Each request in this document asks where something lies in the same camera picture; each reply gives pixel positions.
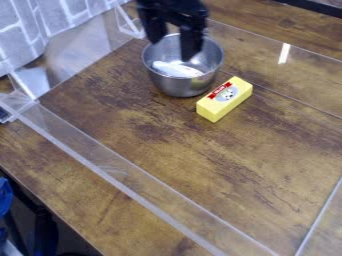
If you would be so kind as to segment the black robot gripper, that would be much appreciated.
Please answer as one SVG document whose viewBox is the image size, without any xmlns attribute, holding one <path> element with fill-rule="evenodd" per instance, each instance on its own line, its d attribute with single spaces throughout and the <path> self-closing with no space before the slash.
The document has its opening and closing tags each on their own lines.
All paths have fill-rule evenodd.
<svg viewBox="0 0 342 256">
<path fill-rule="evenodd" d="M 168 30 L 165 23 L 180 26 L 180 54 L 184 62 L 201 51 L 208 10 L 200 0 L 136 0 L 137 14 L 148 40 L 156 44 Z"/>
</svg>

